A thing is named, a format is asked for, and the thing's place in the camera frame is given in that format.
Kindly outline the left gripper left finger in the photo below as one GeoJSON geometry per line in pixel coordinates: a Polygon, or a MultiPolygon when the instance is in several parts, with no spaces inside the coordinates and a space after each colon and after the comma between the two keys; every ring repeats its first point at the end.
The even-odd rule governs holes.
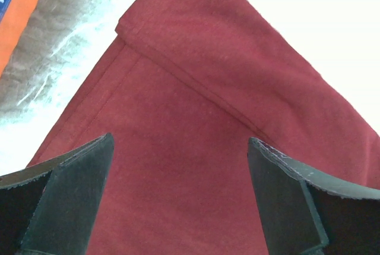
{"type": "Polygon", "coordinates": [[[1,176],[1,254],[85,254],[114,146],[107,133],[1,176]]]}

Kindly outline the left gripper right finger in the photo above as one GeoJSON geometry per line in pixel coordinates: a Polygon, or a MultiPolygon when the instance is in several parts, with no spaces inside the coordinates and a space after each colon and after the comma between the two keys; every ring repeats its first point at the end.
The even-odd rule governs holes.
{"type": "Polygon", "coordinates": [[[258,138],[249,170],[269,254],[379,254],[379,190],[328,175],[258,138]]]}

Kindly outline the dark red t shirt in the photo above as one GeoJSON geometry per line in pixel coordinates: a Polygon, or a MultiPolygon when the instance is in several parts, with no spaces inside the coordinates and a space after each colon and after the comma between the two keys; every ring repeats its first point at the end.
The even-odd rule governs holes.
{"type": "Polygon", "coordinates": [[[32,163],[112,133],[88,254],[267,254],[250,137],[379,188],[379,136],[247,0],[136,0],[32,163]]]}

